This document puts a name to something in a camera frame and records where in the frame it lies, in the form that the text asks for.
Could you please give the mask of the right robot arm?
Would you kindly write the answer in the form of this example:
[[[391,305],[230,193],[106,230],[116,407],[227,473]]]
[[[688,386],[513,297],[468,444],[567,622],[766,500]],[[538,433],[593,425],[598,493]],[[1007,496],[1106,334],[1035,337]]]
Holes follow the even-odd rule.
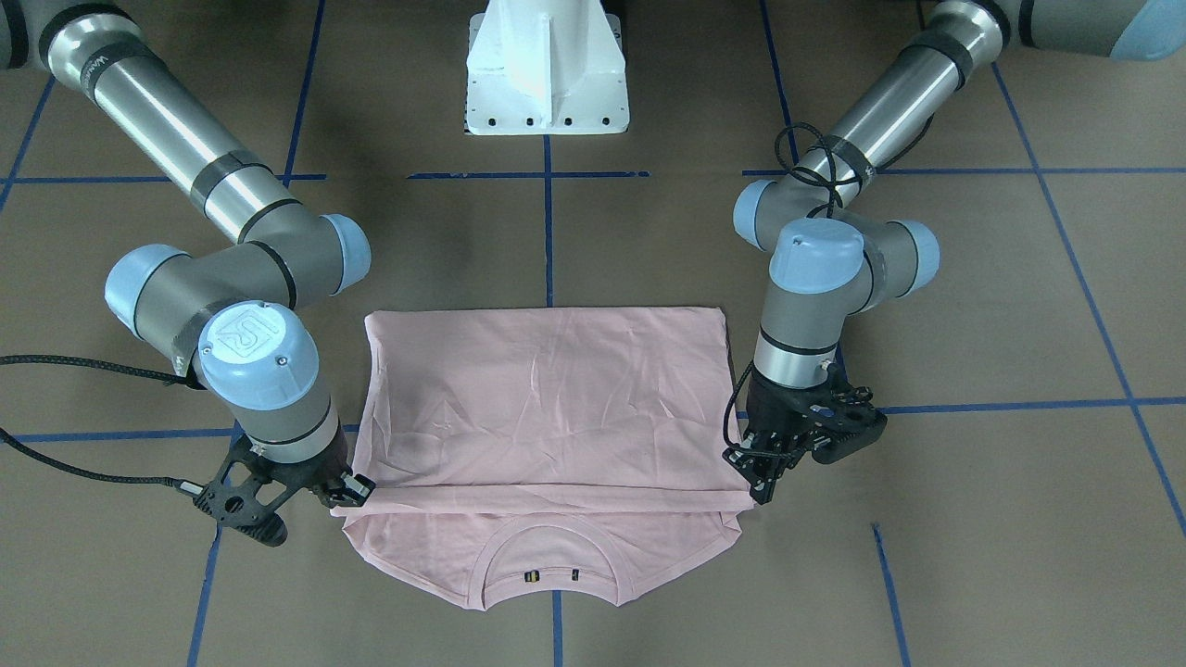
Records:
[[[145,244],[106,278],[107,309],[167,360],[168,371],[63,355],[7,355],[4,364],[106,369],[211,393],[243,428],[208,485],[167,476],[89,472],[9,447],[60,472],[122,485],[167,485],[228,526],[270,522],[296,491],[358,508],[374,482],[350,447],[300,309],[339,296],[372,266],[365,231],[317,216],[270,165],[227,131],[113,1],[5,1],[4,66],[34,65],[84,96],[157,164],[224,242],[203,258]]]

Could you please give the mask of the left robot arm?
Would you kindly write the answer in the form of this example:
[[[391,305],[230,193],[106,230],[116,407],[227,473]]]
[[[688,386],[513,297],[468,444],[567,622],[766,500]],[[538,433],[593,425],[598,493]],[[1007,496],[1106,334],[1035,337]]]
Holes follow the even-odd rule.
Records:
[[[922,220],[940,271],[841,355],[890,426],[804,463],[776,520],[1051,525],[1182,542],[1182,53],[1007,55],[856,201]]]

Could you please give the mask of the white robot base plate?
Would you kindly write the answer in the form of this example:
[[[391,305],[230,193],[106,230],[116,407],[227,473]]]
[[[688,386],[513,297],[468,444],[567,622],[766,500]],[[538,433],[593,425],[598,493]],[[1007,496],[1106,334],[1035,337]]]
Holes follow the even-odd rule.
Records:
[[[486,4],[468,20],[465,131],[478,136],[627,132],[624,18],[618,1]]]

